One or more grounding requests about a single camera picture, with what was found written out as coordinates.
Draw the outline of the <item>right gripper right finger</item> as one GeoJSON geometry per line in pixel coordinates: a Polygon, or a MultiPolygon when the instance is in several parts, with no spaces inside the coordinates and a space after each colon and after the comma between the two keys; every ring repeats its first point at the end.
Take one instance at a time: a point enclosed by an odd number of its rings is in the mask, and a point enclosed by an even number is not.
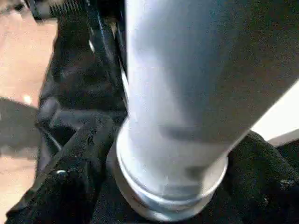
{"type": "Polygon", "coordinates": [[[245,224],[299,222],[299,173],[255,132],[229,154],[224,186],[245,224]]]}

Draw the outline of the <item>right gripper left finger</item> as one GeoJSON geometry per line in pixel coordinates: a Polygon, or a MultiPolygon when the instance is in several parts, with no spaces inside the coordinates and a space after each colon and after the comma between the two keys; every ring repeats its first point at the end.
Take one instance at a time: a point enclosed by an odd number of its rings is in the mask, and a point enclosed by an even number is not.
{"type": "Polygon", "coordinates": [[[109,116],[86,122],[7,212],[6,223],[89,223],[114,133],[115,124],[109,116]]]}

